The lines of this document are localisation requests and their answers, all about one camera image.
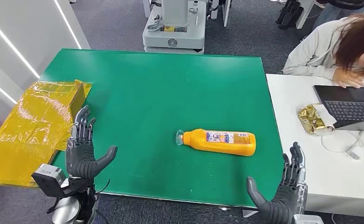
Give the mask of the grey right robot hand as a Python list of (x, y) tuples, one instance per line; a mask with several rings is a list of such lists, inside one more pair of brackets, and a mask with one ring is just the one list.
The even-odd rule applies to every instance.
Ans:
[(290, 147), (291, 157), (283, 154), (281, 181), (271, 201), (257, 188), (255, 179), (246, 179), (246, 191), (268, 224), (294, 224), (294, 215), (303, 214), (307, 202), (305, 154), (298, 142)]

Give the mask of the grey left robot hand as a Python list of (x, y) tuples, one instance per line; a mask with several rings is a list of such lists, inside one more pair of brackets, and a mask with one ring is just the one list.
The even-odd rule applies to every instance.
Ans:
[(90, 113), (88, 105), (77, 112), (67, 141), (66, 168), (72, 177), (93, 179), (116, 158), (117, 146), (110, 146), (105, 155), (95, 158), (92, 139), (96, 118), (88, 120)]

